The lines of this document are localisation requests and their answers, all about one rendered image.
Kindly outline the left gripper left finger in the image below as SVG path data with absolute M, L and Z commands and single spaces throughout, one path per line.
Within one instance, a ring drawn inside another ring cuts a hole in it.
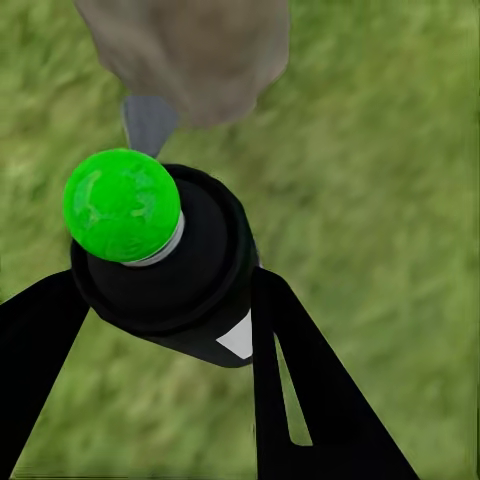
M 91 309 L 71 270 L 0 305 L 0 480 L 8 480 Z

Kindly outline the pesticide atomizer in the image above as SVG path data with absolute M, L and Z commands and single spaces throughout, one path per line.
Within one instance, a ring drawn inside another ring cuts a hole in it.
M 260 257 L 243 205 L 208 173 L 156 161 L 181 124 L 168 103 L 129 97 L 121 119 L 128 148 L 87 157 L 63 193 L 83 301 L 145 341 L 221 367 L 253 365 Z

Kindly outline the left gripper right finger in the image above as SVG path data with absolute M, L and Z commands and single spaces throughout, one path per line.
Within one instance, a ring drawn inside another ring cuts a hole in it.
M 420 480 L 289 284 L 251 278 L 258 480 Z M 290 440 L 277 334 L 313 445 Z

